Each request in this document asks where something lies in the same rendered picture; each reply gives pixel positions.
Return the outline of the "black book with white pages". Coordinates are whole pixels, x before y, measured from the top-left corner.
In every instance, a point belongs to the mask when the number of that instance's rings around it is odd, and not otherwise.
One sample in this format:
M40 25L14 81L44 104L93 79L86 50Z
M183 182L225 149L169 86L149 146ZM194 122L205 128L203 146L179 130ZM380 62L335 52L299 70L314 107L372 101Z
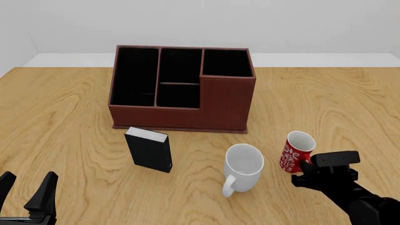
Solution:
M167 134L130 127L124 136L135 165L171 172L173 161Z

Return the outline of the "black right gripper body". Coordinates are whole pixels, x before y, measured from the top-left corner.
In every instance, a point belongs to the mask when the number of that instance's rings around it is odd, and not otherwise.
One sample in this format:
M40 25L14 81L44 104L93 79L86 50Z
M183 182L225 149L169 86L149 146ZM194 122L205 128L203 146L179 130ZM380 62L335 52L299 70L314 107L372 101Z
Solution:
M292 175L291 183L295 187L323 191L333 187L347 187L358 180L358 172L348 166L319 167L301 176Z

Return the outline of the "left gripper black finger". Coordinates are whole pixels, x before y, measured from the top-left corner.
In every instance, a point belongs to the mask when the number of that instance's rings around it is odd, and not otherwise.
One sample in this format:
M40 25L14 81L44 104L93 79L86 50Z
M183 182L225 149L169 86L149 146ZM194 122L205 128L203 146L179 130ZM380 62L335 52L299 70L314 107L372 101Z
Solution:
M3 206L4 201L14 185L16 176L12 172L5 172L0 176L0 207Z
M29 211L29 219L44 219L46 216L56 217L57 183L58 175L52 171L48 172L39 189L24 206Z

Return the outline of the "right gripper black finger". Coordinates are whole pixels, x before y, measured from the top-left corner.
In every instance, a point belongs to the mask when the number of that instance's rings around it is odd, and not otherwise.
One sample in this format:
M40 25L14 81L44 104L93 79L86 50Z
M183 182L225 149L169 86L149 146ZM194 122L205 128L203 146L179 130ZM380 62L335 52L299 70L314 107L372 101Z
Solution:
M299 165L304 176L312 176L316 173L316 165L310 162L300 161Z

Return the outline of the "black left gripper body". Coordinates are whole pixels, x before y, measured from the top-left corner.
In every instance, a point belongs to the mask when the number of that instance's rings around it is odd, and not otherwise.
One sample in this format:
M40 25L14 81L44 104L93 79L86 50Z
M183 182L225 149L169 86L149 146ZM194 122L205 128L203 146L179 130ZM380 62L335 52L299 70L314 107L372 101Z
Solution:
M43 219L30 219L28 217L0 217L0 225L56 225L57 219L46 216Z

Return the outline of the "red mug with white pattern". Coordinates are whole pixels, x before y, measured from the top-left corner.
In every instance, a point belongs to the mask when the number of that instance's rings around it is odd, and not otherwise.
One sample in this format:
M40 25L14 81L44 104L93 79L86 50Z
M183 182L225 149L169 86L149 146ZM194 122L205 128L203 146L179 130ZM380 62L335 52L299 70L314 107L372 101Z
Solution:
M312 136L302 131L291 131L286 138L285 146L279 160L280 167L286 172L296 174L302 172L301 161L310 163L311 153L316 147Z

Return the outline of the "red-brown desk caddy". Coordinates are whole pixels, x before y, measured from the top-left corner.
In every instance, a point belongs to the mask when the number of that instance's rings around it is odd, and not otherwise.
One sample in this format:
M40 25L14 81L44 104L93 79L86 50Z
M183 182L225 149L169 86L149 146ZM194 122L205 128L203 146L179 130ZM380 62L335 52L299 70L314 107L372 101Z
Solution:
M116 48L114 128L246 133L256 75L246 48Z

